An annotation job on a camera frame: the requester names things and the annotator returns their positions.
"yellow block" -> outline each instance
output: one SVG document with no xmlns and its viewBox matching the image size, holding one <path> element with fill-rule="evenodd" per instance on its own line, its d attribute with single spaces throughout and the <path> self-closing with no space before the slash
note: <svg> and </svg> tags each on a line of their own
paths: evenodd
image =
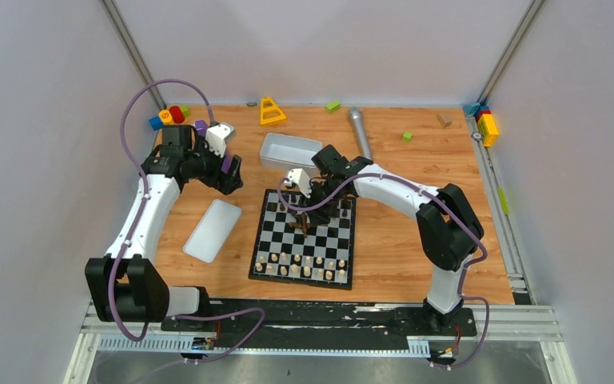
<svg viewBox="0 0 614 384">
<path fill-rule="evenodd" d="M 287 117 L 272 100 L 272 98 L 262 98 L 260 101 L 260 125 L 271 126 L 286 121 Z"/>
<path fill-rule="evenodd" d="M 498 137 L 496 121 L 492 114 L 482 114 L 479 122 L 479 132 L 484 136 L 484 146 L 492 146 Z"/>
<path fill-rule="evenodd" d="M 159 118 L 161 119 L 161 122 L 163 122 L 164 126 L 173 124 L 173 116 L 170 115 L 170 111 L 168 110 L 162 110 L 159 112 Z"/>
</svg>

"green strip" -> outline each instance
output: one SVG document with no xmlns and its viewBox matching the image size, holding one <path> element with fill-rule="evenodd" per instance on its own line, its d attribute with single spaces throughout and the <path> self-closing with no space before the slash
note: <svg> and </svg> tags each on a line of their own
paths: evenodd
<svg viewBox="0 0 614 384">
<path fill-rule="evenodd" d="M 502 204 L 502 210 L 505 215 L 509 215 L 509 207 L 507 206 L 507 200 L 504 199 L 504 191 L 498 186 L 498 196 L 500 197 L 500 204 Z"/>
</svg>

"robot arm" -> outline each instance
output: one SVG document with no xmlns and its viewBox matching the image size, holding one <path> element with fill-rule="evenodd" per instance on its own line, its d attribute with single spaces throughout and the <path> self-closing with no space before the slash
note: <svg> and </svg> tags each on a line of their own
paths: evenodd
<svg viewBox="0 0 614 384">
<path fill-rule="evenodd" d="M 103 322 L 113 321 L 109 284 L 114 284 L 118 313 L 126 322 L 160 322 L 174 314 L 197 313 L 207 303 L 201 287 L 168 287 L 154 268 L 154 258 L 168 213 L 189 180 L 200 180 L 223 194 L 243 186 L 241 158 L 226 154 L 235 131 L 221 123 L 208 128 L 205 135 L 192 126 L 165 126 L 161 134 L 162 144 L 142 163 L 149 190 L 145 191 L 140 180 L 133 206 L 114 243 L 104 258 L 91 258 L 86 264 L 86 281 Z M 149 199 L 135 222 L 146 193 Z M 111 265 L 126 244 L 131 226 L 135 231 L 120 261 L 117 281 L 110 282 Z M 123 276 L 128 282 L 118 281 Z"/>
<path fill-rule="evenodd" d="M 426 302 L 437 312 L 440 322 L 449 321 L 462 305 L 458 294 L 462 266 L 472 257 L 476 246 L 452 219 L 444 220 L 445 212 L 431 198 L 417 190 L 445 202 L 478 238 L 482 238 L 484 230 L 462 190 L 453 184 L 440 189 L 410 182 L 390 174 L 367 158 L 357 157 L 350 162 L 333 146 L 325 147 L 312 160 L 321 172 L 321 181 L 309 179 L 299 169 L 291 170 L 286 175 L 286 184 L 297 186 L 307 197 L 301 206 L 314 206 L 336 189 L 340 188 L 340 191 L 333 203 L 307 212 L 310 222 L 314 225 L 328 223 L 337 206 L 335 200 L 345 195 L 371 198 L 414 219 L 420 231 L 423 251 L 434 264 Z M 350 178 L 353 181 L 342 187 Z"/>
</svg>

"vertical metal post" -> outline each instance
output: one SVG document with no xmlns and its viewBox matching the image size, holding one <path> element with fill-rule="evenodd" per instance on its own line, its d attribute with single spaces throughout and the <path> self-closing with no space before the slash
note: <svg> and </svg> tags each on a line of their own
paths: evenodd
<svg viewBox="0 0 614 384">
<path fill-rule="evenodd" d="M 498 63 L 496 64 L 495 68 L 493 68 L 493 72 L 491 72 L 491 75 L 488 77 L 488 81 L 486 82 L 484 89 L 479 95 L 479 102 L 482 105 L 488 105 L 488 99 L 491 97 L 493 89 L 500 80 L 500 77 L 507 68 L 507 65 L 509 64 L 510 60 L 512 60 L 512 56 L 516 53 L 516 50 L 519 48 L 519 45 L 524 40 L 528 29 L 530 28 L 536 16 L 540 12 L 540 8 L 543 4 L 544 0 L 532 0 L 531 4 L 528 5 L 528 9 L 526 10 L 524 17 L 521 18 L 519 25 L 514 30 L 514 35 L 512 35 L 512 38 L 509 39 L 509 43 L 504 48 L 504 51 L 500 56 Z"/>
<path fill-rule="evenodd" d="M 154 82 L 150 70 L 147 68 L 145 61 L 140 55 L 138 46 L 135 45 L 135 41 L 133 40 L 133 37 L 128 31 L 128 27 L 123 21 L 116 2 L 114 2 L 114 0 L 99 0 L 99 2 L 100 4 L 102 4 L 102 8 L 105 9 L 105 12 L 107 13 L 107 18 L 111 21 L 112 26 L 114 26 L 114 29 L 116 30 L 118 37 L 121 39 L 124 48 L 126 48 L 126 52 L 130 57 L 130 61 L 132 61 L 135 65 L 135 70 L 140 75 L 142 82 L 144 82 L 145 85 Z M 149 90 L 149 93 L 157 109 L 164 109 L 165 102 L 163 101 L 163 97 L 161 96 L 161 93 L 159 93 L 158 89 L 154 87 Z"/>
</svg>

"gray floor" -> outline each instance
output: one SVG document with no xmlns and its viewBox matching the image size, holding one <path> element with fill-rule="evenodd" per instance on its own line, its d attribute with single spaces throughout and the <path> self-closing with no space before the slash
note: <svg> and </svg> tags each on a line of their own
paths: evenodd
<svg viewBox="0 0 614 384">
<path fill-rule="evenodd" d="M 464 358 L 471 353 L 460 344 Z M 155 368 L 181 359 L 178 354 L 101 352 L 96 357 L 97 381 L 124 384 Z M 231 355 L 201 366 L 177 365 L 140 383 L 302 384 L 334 383 L 551 383 L 540 345 L 535 342 L 487 342 L 480 355 L 465 368 L 444 372 L 416 358 L 333 358 Z"/>
</svg>

